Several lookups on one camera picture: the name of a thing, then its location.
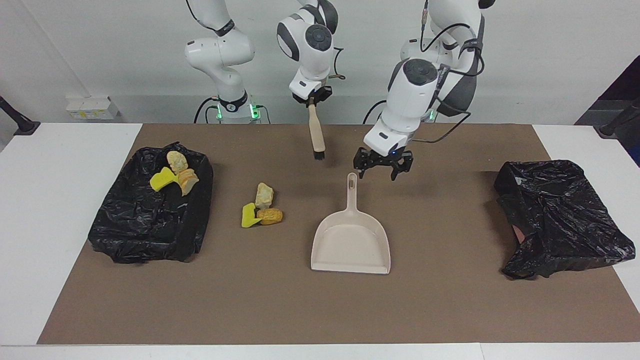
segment trash bag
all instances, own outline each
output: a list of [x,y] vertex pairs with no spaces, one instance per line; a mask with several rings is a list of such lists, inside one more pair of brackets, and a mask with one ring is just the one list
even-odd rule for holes
[[513,279],[549,277],[636,257],[634,243],[613,222],[584,171],[571,161],[507,162],[493,186],[521,240],[502,269]]
[[[178,184],[169,184],[159,192],[149,185],[155,173],[169,166],[169,151],[181,152],[200,179],[184,197]],[[162,149],[141,148],[105,196],[88,241],[115,263],[186,261],[200,252],[209,222],[212,184],[213,169],[206,155],[177,142]]]

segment wooden brush handle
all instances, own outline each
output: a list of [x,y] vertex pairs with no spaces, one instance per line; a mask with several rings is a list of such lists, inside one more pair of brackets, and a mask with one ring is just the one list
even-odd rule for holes
[[315,152],[324,151],[324,136],[320,127],[320,120],[316,114],[315,104],[309,104],[309,132],[311,132],[311,143]]

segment black pole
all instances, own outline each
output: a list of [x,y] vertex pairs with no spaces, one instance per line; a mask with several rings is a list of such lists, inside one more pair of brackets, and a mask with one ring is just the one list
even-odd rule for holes
[[624,109],[618,116],[616,116],[610,123],[601,127],[596,127],[596,131],[602,138],[615,138],[616,128],[622,124],[633,120],[638,116],[640,111],[640,97],[631,103],[631,106]]
[[9,105],[6,100],[0,96],[0,108],[4,110],[4,112],[9,115],[16,124],[18,124],[18,130],[13,133],[14,135],[31,135],[33,134],[38,126],[40,126],[39,121],[31,121],[28,117],[19,113],[16,109],[14,109],[11,105]]

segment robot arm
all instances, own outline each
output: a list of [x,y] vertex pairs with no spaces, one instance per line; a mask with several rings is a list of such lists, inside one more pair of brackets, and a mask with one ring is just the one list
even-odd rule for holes
[[434,61],[410,57],[396,65],[387,103],[364,138],[371,150],[359,148],[353,160],[360,177],[378,165],[393,168],[392,180],[408,172],[413,154],[405,147],[424,114],[434,105],[446,116],[466,113],[473,99],[484,33],[477,0],[430,0],[428,16],[431,29],[442,34],[432,41],[435,50],[421,52]]
[[328,0],[298,1],[303,7],[278,23],[277,35],[282,52],[300,63],[289,89],[306,101],[326,84],[338,13]]
[[230,66],[251,61],[255,55],[253,43],[236,28],[225,0],[187,0],[187,5],[193,18],[217,35],[188,42],[184,49],[187,61],[214,81],[223,119],[250,122],[253,118],[250,97],[242,77]]

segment white tabletop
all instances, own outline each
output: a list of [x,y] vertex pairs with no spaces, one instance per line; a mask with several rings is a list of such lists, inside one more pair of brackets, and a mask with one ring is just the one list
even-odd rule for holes
[[[0,359],[537,360],[636,359],[640,354],[640,343],[35,345],[140,127],[42,124],[34,135],[15,137],[0,152]],[[591,127],[534,128],[550,157],[580,165],[620,229],[640,239],[640,169],[620,144],[600,139]],[[614,268],[640,308],[640,262]]]

